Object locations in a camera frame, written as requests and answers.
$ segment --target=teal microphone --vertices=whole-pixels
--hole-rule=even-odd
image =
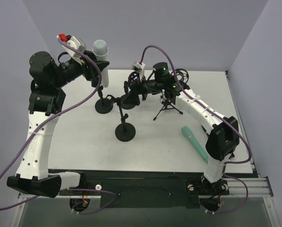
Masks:
[[[181,129],[182,134],[185,138],[192,144],[193,148],[197,151],[197,153],[201,156],[204,162],[208,163],[208,155],[207,152],[203,149],[203,147],[199,144],[197,139],[194,137],[192,131],[187,127],[184,126]]]

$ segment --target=white table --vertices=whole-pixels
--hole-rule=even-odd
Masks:
[[[109,70],[109,87],[104,96],[124,94],[123,82],[131,70]],[[224,72],[190,71],[188,85],[212,108],[225,116],[237,113],[231,98]],[[81,101],[93,90],[83,77],[63,88],[66,99],[63,109]],[[181,134],[187,125],[200,144],[205,147],[207,135],[200,124],[188,113],[180,115],[175,110],[163,111],[153,121],[162,104],[159,95],[148,95],[146,101],[128,113],[126,120],[136,128],[136,136],[129,142],[121,142],[115,136],[119,125],[119,108],[114,104],[108,114],[95,111],[93,98],[82,106],[62,115],[56,125],[49,155],[49,168],[117,171],[160,171],[160,172],[204,172],[206,163]],[[234,161],[247,159],[242,141],[235,151]],[[252,173],[250,163],[227,165],[227,173]]]

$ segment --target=white microphone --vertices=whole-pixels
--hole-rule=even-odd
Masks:
[[[108,47],[106,42],[99,39],[94,42],[93,53],[98,61],[107,61]],[[102,85],[108,87],[108,69],[107,67],[102,71]]]

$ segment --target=round black base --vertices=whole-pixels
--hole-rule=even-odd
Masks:
[[[123,125],[119,124],[115,130],[115,135],[118,140],[122,142],[128,142],[135,137],[136,129],[130,123],[124,123],[124,124],[126,126],[126,131],[123,130]]]
[[[103,98],[104,100],[104,105],[102,105],[101,99],[96,101],[95,104],[95,109],[99,114],[107,114],[112,111],[114,103],[108,99],[108,98]]]
[[[124,99],[126,98],[126,95],[121,96],[121,107],[124,110],[131,110],[133,109],[136,105],[134,104],[123,104]]]

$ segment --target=white wall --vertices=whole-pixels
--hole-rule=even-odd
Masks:
[[[22,1],[0,1],[0,172],[26,139],[32,80],[28,60],[40,50],[48,49]],[[0,182],[0,207],[14,204],[18,195],[6,186],[7,176]],[[0,227],[9,226],[12,212],[0,212]]]
[[[282,0],[268,1],[230,68],[229,82],[282,225]]]
[[[56,35],[79,36],[89,48],[103,39],[112,69],[128,69],[143,48],[164,48],[188,70],[228,70],[267,0],[23,0],[56,58]],[[149,50],[151,68],[165,57]]]

